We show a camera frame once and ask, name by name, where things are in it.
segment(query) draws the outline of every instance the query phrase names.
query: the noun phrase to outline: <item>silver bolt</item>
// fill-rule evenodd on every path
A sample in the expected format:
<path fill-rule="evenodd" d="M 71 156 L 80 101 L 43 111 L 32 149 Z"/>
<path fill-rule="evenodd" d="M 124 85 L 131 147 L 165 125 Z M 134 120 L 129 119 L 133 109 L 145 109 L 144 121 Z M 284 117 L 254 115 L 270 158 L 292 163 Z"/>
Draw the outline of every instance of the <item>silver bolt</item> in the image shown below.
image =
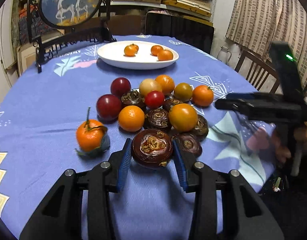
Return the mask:
<path fill-rule="evenodd" d="M 104 168 L 104 169 L 107 169 L 107 168 L 110 167 L 110 163 L 109 162 L 102 162 L 102 163 L 100 163 L 100 167 Z"/>
<path fill-rule="evenodd" d="M 234 177 L 238 177 L 240 175 L 240 172 L 237 170 L 232 170 L 230 174 L 233 175 Z"/>
<path fill-rule="evenodd" d="M 201 169 L 201 168 L 203 168 L 204 167 L 204 164 L 202 163 L 202 162 L 195 162 L 195 167 L 197 168 L 197 169 Z"/>
<path fill-rule="evenodd" d="M 73 175 L 73 170 L 72 169 L 68 169 L 68 170 L 66 170 L 64 172 L 64 174 L 69 177 L 69 176 Z"/>

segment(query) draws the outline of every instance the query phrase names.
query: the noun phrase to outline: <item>white jug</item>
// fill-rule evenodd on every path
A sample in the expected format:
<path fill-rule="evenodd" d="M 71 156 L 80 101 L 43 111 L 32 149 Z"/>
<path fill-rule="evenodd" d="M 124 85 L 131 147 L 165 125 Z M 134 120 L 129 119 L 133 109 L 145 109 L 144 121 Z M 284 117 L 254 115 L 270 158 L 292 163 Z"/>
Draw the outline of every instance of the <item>white jug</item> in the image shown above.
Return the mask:
<path fill-rule="evenodd" d="M 221 50 L 218 53 L 217 59 L 227 64 L 228 61 L 230 61 L 230 58 L 231 58 L 231 52 L 229 51 L 229 49 L 221 46 Z"/>

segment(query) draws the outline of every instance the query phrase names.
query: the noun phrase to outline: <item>white deer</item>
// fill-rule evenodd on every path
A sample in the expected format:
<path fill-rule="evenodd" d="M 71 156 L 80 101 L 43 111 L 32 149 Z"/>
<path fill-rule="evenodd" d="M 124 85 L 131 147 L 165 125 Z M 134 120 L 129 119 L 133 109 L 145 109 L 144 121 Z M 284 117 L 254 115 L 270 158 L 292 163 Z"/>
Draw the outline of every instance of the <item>white deer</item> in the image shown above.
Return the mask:
<path fill-rule="evenodd" d="M 56 17 L 56 19 L 60 19 L 60 21 L 62 23 L 62 19 L 65 19 L 65 17 L 63 17 L 63 14 L 67 11 L 71 11 L 70 23 L 73 23 L 74 15 L 75 15 L 74 6 L 73 6 L 73 4 L 71 4 L 71 5 L 68 6 L 67 9 L 65 9 L 65 8 L 62 7 L 62 1 L 64 1 L 64 0 L 59 0 L 59 2 L 58 2 L 58 12 L 55 15 L 55 17 Z"/>
<path fill-rule="evenodd" d="M 80 4 L 81 0 L 77 0 L 76 2 L 76 11 L 77 11 L 77 19 L 78 21 L 80 21 L 80 11 L 85 10 L 86 11 L 86 19 L 88 18 L 88 5 L 85 5 L 84 7 L 80 8 L 79 4 Z"/>

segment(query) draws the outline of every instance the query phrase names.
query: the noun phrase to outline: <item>curtain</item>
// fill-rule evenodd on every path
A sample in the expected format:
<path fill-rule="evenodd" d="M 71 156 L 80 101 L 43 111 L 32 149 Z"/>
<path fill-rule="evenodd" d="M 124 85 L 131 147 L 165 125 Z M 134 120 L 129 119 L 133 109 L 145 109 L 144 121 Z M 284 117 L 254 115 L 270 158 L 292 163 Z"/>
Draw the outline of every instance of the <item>curtain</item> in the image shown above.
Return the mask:
<path fill-rule="evenodd" d="M 226 37 L 264 61 L 272 41 L 287 41 L 307 84 L 307 14 L 298 0 L 236 0 Z"/>

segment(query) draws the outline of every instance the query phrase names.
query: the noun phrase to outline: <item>shelf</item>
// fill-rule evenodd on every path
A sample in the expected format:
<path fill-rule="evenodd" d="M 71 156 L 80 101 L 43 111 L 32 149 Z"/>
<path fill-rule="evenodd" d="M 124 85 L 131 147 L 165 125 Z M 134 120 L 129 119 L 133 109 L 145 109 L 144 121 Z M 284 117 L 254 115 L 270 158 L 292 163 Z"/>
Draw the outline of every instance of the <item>shelf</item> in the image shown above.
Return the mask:
<path fill-rule="evenodd" d="M 199 13 L 195 13 L 189 10 L 185 10 L 179 7 L 171 6 L 171 5 L 165 5 L 165 4 L 159 4 L 159 3 L 149 3 L 149 2 L 137 2 L 137 1 L 111 1 L 111 6 L 144 6 L 144 7 L 153 7 L 153 8 L 160 8 L 160 9 L 166 9 L 170 11 L 176 11 L 181 12 L 185 14 L 189 14 L 207 21 L 210 21 L 210 18 L 204 15 L 201 15 Z"/>

